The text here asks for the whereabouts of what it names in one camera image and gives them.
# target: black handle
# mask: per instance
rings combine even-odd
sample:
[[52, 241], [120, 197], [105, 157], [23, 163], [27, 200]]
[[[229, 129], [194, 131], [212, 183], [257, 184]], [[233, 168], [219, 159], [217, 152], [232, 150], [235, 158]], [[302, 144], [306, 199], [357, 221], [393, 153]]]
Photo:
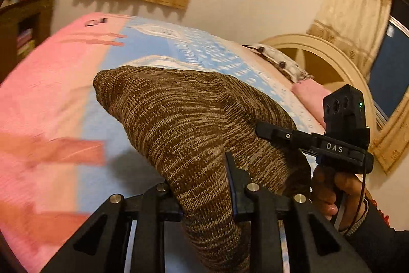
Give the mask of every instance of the black handle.
[[337, 206], [338, 212], [331, 218], [330, 222], [332, 225], [334, 225], [336, 230], [339, 230], [339, 225], [341, 223], [342, 217], [344, 216], [345, 200], [347, 194], [344, 191], [338, 189], [336, 185], [334, 185], [333, 190], [337, 196], [334, 204], [335, 206]]

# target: bedspread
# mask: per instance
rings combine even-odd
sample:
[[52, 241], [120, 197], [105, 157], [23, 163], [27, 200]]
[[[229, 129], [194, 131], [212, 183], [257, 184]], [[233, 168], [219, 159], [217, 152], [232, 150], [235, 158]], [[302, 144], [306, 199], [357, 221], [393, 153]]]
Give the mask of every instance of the bedspread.
[[[97, 102], [98, 71], [134, 65], [233, 75], [277, 101], [299, 130], [322, 133], [282, 75], [259, 62], [200, 30], [103, 13], [77, 19], [37, 47], [0, 87], [0, 229], [27, 271], [39, 272], [111, 194], [141, 194], [162, 181]], [[283, 248], [288, 269], [284, 240]], [[167, 272], [206, 271], [178, 224], [165, 228], [165, 252]]]

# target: hand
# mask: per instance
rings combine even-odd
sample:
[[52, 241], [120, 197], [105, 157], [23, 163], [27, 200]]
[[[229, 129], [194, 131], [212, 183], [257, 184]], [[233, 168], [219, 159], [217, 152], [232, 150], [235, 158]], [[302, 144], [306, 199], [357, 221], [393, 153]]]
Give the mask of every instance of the hand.
[[[362, 182], [354, 174], [336, 173], [333, 177], [333, 172], [331, 173], [330, 168], [321, 166], [315, 168], [311, 180], [311, 201], [316, 209], [328, 220], [338, 212], [338, 208], [334, 204], [337, 196], [332, 190], [333, 185], [331, 186], [331, 184], [333, 183], [348, 195], [345, 203], [344, 216], [339, 225], [339, 230], [344, 230], [351, 225], [352, 219], [357, 211]], [[365, 204], [362, 203], [356, 221], [358, 221], [364, 213]]]

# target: brown knitted pillow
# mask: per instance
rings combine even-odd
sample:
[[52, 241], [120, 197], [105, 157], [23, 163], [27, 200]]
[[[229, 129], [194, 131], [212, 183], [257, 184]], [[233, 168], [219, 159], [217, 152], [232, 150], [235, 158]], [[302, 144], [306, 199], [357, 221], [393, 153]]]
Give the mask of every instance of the brown knitted pillow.
[[216, 72], [124, 66], [94, 79], [97, 100], [119, 120], [132, 145], [169, 182], [183, 224], [213, 272], [249, 264], [249, 225], [235, 224], [224, 154], [275, 193], [309, 194], [310, 166], [299, 150], [255, 134], [257, 120], [296, 129], [275, 101]]

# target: patterned pillow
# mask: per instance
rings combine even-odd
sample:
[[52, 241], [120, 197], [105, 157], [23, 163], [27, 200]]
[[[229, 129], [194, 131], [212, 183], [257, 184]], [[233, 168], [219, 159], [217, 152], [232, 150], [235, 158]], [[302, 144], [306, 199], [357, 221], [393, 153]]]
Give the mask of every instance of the patterned pillow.
[[268, 45], [244, 45], [259, 53], [275, 66], [288, 80], [293, 83], [298, 81], [314, 78], [307, 71], [303, 70], [293, 59], [283, 54], [281, 51]]

